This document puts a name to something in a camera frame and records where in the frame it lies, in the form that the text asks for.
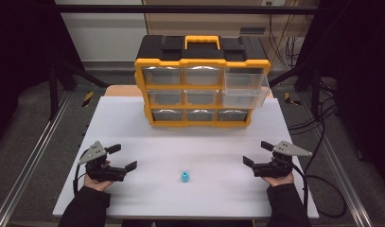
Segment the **clear plastic drawer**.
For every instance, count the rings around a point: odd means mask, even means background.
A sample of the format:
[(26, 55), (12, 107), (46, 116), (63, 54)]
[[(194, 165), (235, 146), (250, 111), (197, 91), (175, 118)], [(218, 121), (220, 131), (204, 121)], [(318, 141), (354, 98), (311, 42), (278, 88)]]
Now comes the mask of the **clear plastic drawer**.
[(229, 68), (225, 70), (221, 103), (224, 108), (260, 108), (270, 93), (263, 68)]

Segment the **set of clear drawers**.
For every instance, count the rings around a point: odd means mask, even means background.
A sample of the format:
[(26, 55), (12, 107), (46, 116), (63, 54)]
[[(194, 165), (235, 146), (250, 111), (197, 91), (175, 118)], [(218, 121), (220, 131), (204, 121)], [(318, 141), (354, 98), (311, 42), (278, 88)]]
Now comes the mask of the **set of clear drawers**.
[(223, 107), (223, 70), (214, 66), (142, 68), (147, 116), (156, 125), (245, 124), (250, 110)]

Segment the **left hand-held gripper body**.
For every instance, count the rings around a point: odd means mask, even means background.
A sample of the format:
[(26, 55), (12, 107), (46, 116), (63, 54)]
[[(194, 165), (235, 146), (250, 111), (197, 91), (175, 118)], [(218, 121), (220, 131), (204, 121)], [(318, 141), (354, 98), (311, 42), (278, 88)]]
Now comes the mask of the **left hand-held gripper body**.
[(86, 174), (99, 182), (123, 182), (127, 175), (125, 167), (114, 167), (107, 163), (106, 148), (99, 141), (87, 148), (79, 158), (78, 166), (85, 165)]

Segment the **black metal stand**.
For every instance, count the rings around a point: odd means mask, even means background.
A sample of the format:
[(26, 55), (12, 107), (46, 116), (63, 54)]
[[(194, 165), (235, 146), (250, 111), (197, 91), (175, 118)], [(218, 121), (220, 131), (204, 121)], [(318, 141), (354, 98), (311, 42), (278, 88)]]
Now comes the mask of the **black metal stand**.
[(94, 85), (100, 88), (108, 88), (109, 83), (106, 83), (100, 79), (87, 73), (84, 69), (76, 67), (75, 65), (61, 59), (55, 59), (50, 63), (48, 70), (49, 78), (49, 93), (50, 93), (50, 116), (52, 120), (59, 111), (59, 100), (58, 100), (58, 82), (61, 83), (65, 91), (74, 91), (78, 84), (74, 81), (73, 75), (81, 76), (92, 82)]
[(282, 81), (287, 80), (293, 76), (297, 77), (295, 84), (293, 85), (296, 92), (305, 92), (308, 87), (311, 87), (311, 100), (310, 100), (310, 113), (316, 118), (320, 118), (320, 83), (321, 75), (318, 71), (318, 67), (311, 61), (303, 61), (294, 68), (288, 70), (281, 76), (272, 79), (269, 82), (270, 87), (274, 87), (280, 84)]

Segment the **person's left hand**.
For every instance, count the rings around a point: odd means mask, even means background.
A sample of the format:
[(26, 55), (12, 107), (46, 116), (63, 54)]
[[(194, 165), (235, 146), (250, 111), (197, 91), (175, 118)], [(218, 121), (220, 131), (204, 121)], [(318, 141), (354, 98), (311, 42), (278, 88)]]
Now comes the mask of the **person's left hand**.
[(112, 184), (113, 182), (110, 182), (110, 181), (99, 182), (97, 180), (91, 179), (88, 175), (84, 176), (83, 185), (86, 187), (92, 188), (96, 191), (104, 192)]

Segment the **dark curtain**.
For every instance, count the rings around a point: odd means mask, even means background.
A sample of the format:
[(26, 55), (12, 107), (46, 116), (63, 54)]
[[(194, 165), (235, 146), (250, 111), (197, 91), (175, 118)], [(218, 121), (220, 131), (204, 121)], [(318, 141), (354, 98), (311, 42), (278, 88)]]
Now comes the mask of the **dark curtain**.
[(19, 95), (48, 80), (50, 52), (83, 67), (61, 14), (52, 9), (55, 5), (55, 0), (0, 0), (0, 138)]
[(301, 57), (327, 28), (333, 34), (317, 67), (337, 81), (337, 103), (361, 153), (385, 182), (385, 0), (320, 0)]

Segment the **wooden table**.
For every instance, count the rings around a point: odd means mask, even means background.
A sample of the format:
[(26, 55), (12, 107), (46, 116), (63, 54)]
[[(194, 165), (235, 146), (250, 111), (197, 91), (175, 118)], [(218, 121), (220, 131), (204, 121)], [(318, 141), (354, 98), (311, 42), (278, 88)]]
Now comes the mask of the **wooden table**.
[(136, 85), (111, 85), (104, 96), (141, 96), (142, 92)]

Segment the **aluminium floor rail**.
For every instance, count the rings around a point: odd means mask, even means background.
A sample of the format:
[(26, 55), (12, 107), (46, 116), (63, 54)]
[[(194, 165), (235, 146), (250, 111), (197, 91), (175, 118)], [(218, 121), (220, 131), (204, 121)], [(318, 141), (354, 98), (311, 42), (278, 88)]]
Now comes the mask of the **aluminium floor rail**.
[(333, 149), (326, 135), (322, 139), (322, 147), (324, 149), (324, 156), (333, 172), (357, 227), (374, 227), (354, 185), (337, 156), (337, 152)]
[(57, 126), (59, 125), (62, 115), (65, 112), (68, 102), (72, 94), (64, 92), (59, 103), (59, 108), (55, 116), (49, 120), (44, 128), (44, 131), (38, 139), (34, 149), (30, 153), (26, 163), (16, 179), (13, 187), (6, 196), (3, 204), (0, 206), (0, 227), (6, 227), (9, 219), (21, 199), (28, 182), (30, 181), (38, 163), (40, 162), (46, 147), (48, 146)]

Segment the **yellow black organizer cabinet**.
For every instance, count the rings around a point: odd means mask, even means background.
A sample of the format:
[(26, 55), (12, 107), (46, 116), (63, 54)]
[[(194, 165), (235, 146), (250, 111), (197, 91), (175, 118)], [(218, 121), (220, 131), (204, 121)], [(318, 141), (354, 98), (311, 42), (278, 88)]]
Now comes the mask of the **yellow black organizer cabinet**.
[(145, 116), (154, 127), (247, 127), (251, 123), (254, 110), (250, 113), (247, 122), (243, 125), (232, 122), (219, 122), (213, 125), (191, 124), (183, 125), (156, 125), (147, 116), (145, 100), (147, 94), (142, 76), (145, 66), (214, 66), (223, 70), (229, 68), (263, 68), (268, 75), (271, 63), (265, 53), (259, 38), (252, 36), (220, 37), (220, 36), (163, 36), (147, 35), (143, 38), (134, 67), (137, 87), (141, 90), (144, 99)]

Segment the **person's right hand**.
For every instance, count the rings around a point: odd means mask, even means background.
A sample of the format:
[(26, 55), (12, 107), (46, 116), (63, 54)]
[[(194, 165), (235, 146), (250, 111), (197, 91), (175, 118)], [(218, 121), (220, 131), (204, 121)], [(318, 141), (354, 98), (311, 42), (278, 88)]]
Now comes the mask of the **person's right hand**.
[(276, 187), (282, 184), (294, 183), (294, 177), (292, 173), (290, 173), (285, 177), (280, 177), (280, 178), (263, 177), (263, 180), (267, 182), (271, 187)]

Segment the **yellow black striped tape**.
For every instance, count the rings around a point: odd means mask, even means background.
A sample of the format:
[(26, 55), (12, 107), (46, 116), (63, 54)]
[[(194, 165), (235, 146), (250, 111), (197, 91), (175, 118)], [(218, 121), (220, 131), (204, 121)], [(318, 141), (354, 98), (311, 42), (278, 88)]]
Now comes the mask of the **yellow black striped tape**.
[(91, 92), (88, 92), (88, 93), (86, 94), (86, 96), (85, 96), (83, 102), (82, 102), (81, 107), (87, 107), (87, 106), (89, 105), (89, 103), (90, 103), (90, 101), (91, 101), (93, 95), (94, 95), (94, 92), (92, 92), (92, 91), (91, 91)]
[(285, 93), (285, 103), (286, 104), (291, 104), (295, 106), (300, 106), (302, 105), (302, 102), (299, 100), (292, 100), (289, 93)]

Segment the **light wooden cabinet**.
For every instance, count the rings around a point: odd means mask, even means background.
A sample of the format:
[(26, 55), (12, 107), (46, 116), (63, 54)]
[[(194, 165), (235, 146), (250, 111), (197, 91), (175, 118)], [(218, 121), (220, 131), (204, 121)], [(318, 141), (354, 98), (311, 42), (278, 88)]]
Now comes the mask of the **light wooden cabinet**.
[[(241, 7), (314, 7), (318, 0), (142, 0), (149, 5), (241, 6)], [(160, 14), (146, 13), (150, 35), (268, 35), (291, 34), (307, 25), (305, 16), (260, 14)]]

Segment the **black horizontal bar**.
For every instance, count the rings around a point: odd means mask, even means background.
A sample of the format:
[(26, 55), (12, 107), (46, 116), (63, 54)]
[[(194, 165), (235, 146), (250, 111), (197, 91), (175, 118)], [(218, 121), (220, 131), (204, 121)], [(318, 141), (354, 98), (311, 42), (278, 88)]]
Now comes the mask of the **black horizontal bar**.
[(238, 7), (238, 6), (169, 6), (169, 5), (57, 5), (65, 13), (198, 13), (198, 14), (292, 14), (314, 15), (318, 8)]

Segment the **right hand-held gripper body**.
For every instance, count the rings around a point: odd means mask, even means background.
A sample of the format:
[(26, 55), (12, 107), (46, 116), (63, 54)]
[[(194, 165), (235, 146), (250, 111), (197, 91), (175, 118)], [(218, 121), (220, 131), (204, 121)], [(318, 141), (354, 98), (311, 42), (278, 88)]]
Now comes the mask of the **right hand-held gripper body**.
[(271, 151), (272, 159), (266, 164), (254, 164), (255, 177), (280, 178), (290, 174), (293, 169), (293, 156), (311, 156), (312, 153), (290, 142), (281, 141)]

